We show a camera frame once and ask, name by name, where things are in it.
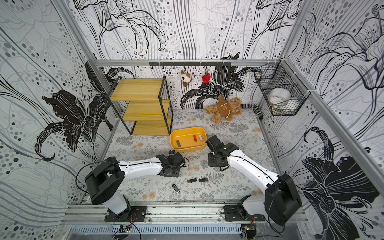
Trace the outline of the black silver swivel usb drive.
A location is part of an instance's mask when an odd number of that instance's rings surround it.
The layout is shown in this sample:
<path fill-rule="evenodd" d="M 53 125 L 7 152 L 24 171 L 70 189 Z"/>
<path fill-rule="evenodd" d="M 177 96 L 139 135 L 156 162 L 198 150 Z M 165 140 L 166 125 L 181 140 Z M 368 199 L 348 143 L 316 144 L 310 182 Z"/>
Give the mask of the black silver swivel usb drive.
<path fill-rule="evenodd" d="M 172 188 L 174 189 L 174 191 L 175 191 L 176 193 L 179 193 L 179 192 L 180 192 L 180 189 L 179 189 L 175 184 L 172 185 Z"/>

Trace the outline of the black usb drive clear cap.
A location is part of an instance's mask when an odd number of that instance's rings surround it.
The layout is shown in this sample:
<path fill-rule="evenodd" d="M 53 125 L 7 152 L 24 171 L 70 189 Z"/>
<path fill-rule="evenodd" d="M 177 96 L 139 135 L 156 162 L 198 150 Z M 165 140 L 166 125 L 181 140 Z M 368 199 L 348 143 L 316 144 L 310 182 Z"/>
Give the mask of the black usb drive clear cap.
<path fill-rule="evenodd" d="M 190 183 L 195 183 L 196 181 L 197 181 L 196 178 L 194 178 L 194 179 L 189 179 L 189 180 L 187 180 L 187 183 L 188 183 L 188 184 L 190 184 Z"/>

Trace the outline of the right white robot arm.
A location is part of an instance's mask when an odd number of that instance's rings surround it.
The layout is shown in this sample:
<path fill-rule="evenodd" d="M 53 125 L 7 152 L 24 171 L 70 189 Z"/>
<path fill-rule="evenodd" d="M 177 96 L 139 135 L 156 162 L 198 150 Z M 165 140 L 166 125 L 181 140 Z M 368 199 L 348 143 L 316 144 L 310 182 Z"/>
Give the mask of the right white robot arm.
<path fill-rule="evenodd" d="M 224 144 L 217 136 L 206 141 L 210 149 L 208 163 L 220 170 L 235 168 L 247 176 L 264 193 L 264 202 L 244 197 L 240 210 L 248 215 L 265 215 L 279 226 L 286 222 L 302 207 L 302 201 L 294 180 L 287 174 L 278 175 L 249 158 L 232 143 Z"/>

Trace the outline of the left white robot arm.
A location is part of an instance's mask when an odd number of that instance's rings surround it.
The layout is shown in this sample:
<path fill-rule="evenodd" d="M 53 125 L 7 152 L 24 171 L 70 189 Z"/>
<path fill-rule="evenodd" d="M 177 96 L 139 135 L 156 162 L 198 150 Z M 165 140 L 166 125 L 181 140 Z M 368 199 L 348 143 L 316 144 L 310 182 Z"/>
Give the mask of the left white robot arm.
<path fill-rule="evenodd" d="M 131 211 L 128 199 L 118 192 L 124 180 L 157 175 L 178 177 L 180 169 L 186 165 L 187 159 L 180 153 L 157 155 L 133 162 L 118 161 L 116 157 L 109 157 L 85 177 L 85 183 L 93 205 L 104 205 L 112 213 L 121 215 Z"/>

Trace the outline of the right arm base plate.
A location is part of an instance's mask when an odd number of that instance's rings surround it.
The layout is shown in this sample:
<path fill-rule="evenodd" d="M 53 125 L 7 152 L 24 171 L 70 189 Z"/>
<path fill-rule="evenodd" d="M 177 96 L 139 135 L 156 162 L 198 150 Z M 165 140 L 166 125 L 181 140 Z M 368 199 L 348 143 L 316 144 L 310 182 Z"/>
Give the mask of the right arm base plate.
<path fill-rule="evenodd" d="M 221 214 L 224 215 L 224 218 L 227 222 L 264 222 L 264 215 L 250 215 L 248 214 L 243 207 L 226 205 L 223 207 Z"/>

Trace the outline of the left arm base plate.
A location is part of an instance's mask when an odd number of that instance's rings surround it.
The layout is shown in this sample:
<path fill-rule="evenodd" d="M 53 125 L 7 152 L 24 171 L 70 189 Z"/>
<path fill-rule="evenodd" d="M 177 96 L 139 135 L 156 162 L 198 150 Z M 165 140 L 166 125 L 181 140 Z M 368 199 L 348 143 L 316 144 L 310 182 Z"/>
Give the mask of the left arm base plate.
<path fill-rule="evenodd" d="M 105 222 L 107 223 L 123 223 L 123 222 L 133 222 L 133 223 L 142 223 L 145 221 L 147 213 L 147 206 L 130 206 L 127 210 L 124 210 L 120 214 L 113 213 L 108 209 Z"/>

